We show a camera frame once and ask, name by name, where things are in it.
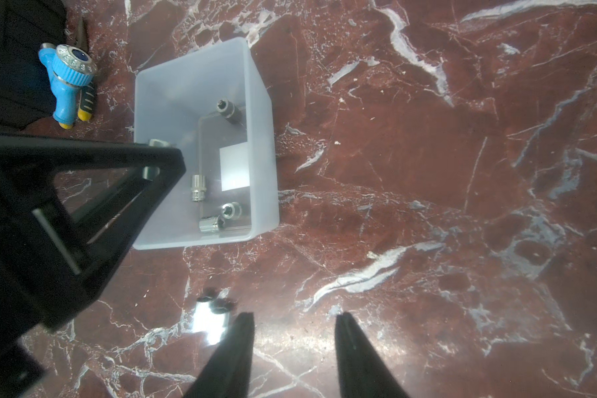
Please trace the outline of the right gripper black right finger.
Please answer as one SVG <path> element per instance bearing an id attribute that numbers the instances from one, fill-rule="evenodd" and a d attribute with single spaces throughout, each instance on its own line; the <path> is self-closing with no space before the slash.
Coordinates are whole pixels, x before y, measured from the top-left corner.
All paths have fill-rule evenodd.
<path id="1" fill-rule="evenodd" d="M 336 317 L 334 336 L 341 397 L 409 397 L 351 313 Z"/>

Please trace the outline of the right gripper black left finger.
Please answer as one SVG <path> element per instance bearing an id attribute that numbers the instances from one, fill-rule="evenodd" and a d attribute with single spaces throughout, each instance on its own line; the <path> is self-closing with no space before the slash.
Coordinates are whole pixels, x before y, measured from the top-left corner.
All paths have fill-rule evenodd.
<path id="1" fill-rule="evenodd" d="M 254 341 L 254 314 L 240 313 L 183 397 L 249 396 Z"/>

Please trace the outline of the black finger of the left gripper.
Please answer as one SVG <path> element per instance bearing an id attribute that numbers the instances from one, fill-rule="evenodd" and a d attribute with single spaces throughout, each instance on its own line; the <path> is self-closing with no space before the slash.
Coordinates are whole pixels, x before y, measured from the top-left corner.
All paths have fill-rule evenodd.
<path id="1" fill-rule="evenodd" d="M 124 176 L 116 184 L 81 209 L 68 211 L 78 220 L 99 258 L 94 274 L 99 291 L 94 301 L 186 170 L 181 152 L 174 148 L 0 134 L 0 167 L 32 164 L 63 167 L 64 172 L 124 169 Z M 144 180 L 144 167 L 158 167 L 160 173 L 153 181 Z"/>

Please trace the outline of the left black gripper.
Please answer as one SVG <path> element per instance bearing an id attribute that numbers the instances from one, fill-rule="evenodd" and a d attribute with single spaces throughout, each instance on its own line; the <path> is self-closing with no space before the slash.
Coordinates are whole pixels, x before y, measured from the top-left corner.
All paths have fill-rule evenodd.
<path id="1" fill-rule="evenodd" d="M 0 397 L 19 397 L 44 375 L 21 337 L 58 329 L 96 297 L 100 260 L 61 203 L 63 167 L 0 167 Z"/>

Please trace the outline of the small steel socket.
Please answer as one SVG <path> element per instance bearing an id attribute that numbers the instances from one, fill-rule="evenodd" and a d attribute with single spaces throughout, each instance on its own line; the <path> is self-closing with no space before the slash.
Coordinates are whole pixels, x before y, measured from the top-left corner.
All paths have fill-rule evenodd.
<path id="1" fill-rule="evenodd" d="M 222 205 L 221 214 L 226 220 L 238 220 L 243 213 L 239 202 L 227 202 Z"/>

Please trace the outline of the grey plastic storage box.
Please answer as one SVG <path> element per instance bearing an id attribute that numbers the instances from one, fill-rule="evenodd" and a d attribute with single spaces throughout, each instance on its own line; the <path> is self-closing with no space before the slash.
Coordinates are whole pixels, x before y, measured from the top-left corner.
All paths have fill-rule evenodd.
<path id="1" fill-rule="evenodd" d="M 242 113 L 231 124 L 219 100 Z M 168 141 L 186 172 L 134 242 L 136 250 L 251 240 L 280 223 L 273 107 L 244 38 L 238 37 L 141 71 L 135 81 L 134 140 Z M 191 199 L 192 175 L 206 177 L 203 202 Z M 242 216 L 218 234 L 202 234 L 203 217 L 239 202 Z"/>

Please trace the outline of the long steel socket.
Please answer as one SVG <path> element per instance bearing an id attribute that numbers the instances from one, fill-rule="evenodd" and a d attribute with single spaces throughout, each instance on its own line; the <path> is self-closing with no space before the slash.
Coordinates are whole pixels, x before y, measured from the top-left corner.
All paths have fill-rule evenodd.
<path id="1" fill-rule="evenodd" d="M 240 124 L 242 121 L 240 109 L 228 99 L 217 102 L 217 112 L 231 124 Z"/>

